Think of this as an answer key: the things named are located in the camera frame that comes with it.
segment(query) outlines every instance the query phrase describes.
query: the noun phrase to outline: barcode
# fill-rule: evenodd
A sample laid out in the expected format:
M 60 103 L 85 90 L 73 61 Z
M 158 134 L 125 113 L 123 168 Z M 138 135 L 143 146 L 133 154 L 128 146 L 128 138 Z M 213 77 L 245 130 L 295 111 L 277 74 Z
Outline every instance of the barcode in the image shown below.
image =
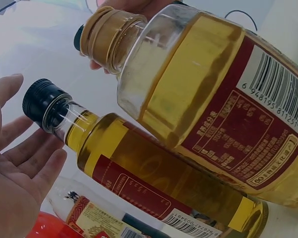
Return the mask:
M 145 238 L 145 236 L 135 232 L 129 227 L 125 227 L 124 231 L 120 235 L 120 238 Z
M 221 231 L 174 209 L 165 219 L 164 223 L 195 238 L 217 238 Z
M 237 87 L 298 133 L 298 77 L 255 46 Z

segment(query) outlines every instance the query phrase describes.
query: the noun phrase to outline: finger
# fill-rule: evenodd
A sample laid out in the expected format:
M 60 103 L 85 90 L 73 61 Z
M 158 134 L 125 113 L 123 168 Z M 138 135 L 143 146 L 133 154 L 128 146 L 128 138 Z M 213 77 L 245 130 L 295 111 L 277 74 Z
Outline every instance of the finger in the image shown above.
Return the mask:
M 106 0 L 100 7 L 111 6 L 114 9 L 125 10 L 125 11 L 137 11 L 148 5 L 152 0 Z
M 65 163 L 67 157 L 67 153 L 60 149 L 55 151 L 50 159 L 46 162 L 45 166 L 41 169 L 41 171 L 34 176 L 33 181 L 38 186 L 41 199 L 39 203 L 41 203 L 50 189 L 52 188 L 55 180 L 59 176 L 62 167 Z
M 92 69 L 92 70 L 98 70 L 101 68 L 101 66 L 96 63 L 95 61 L 91 60 L 90 63 L 89 63 L 89 67 Z
M 25 141 L 4 152 L 3 155 L 17 167 L 31 158 L 49 138 L 52 138 L 52 135 L 38 129 Z
M 23 75 L 17 74 L 0 79 L 0 106 L 12 98 L 20 89 L 23 83 Z
M 51 155 L 64 146 L 63 142 L 56 137 L 50 138 L 45 144 L 28 160 L 18 168 L 30 178 L 35 177 L 45 166 Z
M 150 4 L 146 5 L 137 13 L 144 15 L 148 20 L 154 17 L 164 7 L 170 5 L 173 0 L 152 0 Z
M 33 121 L 31 119 L 22 116 L 3 126 L 0 136 L 0 151 L 22 135 L 32 124 Z

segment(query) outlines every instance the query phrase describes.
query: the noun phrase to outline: glass oil bottle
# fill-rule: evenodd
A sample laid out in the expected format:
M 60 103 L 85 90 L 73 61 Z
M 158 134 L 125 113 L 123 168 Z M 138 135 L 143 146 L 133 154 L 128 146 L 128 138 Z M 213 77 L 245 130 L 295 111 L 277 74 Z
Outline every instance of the glass oil bottle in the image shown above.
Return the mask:
M 28 89 L 23 111 L 75 151 L 89 177 L 192 237 L 256 238 L 265 227 L 265 202 L 186 164 L 116 114 L 98 117 L 47 79 Z
M 170 150 L 247 194 L 298 207 L 298 66 L 256 34 L 171 4 L 104 7 L 75 36 L 117 100 Z

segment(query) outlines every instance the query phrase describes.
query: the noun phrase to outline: gold bottle cap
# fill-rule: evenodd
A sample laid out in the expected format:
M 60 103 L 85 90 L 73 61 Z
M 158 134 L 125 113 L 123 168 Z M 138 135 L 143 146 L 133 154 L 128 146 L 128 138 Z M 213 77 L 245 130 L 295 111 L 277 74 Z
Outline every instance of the gold bottle cap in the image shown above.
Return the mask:
M 146 21 L 142 15 L 115 10 L 110 6 L 101 7 L 85 24 L 81 38 L 80 51 L 104 68 L 113 68 L 111 59 L 125 30 L 136 21 Z

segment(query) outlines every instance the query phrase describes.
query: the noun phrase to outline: hand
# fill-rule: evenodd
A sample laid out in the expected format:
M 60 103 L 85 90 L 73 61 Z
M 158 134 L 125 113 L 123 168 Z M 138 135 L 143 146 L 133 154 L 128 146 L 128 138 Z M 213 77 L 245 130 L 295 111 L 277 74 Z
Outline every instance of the hand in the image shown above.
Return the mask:
M 0 151 L 32 121 L 23 116 L 1 126 L 1 108 L 23 83 L 22 75 L 0 79 Z M 0 238 L 23 238 L 34 226 L 41 203 L 66 159 L 62 142 L 37 130 L 16 147 L 0 153 Z
M 171 4 L 173 0 L 106 0 L 102 6 L 111 6 L 114 9 L 124 10 L 135 14 L 142 14 L 148 20 L 156 15 L 165 6 Z M 100 69 L 101 66 L 95 61 L 90 61 L 90 68 Z

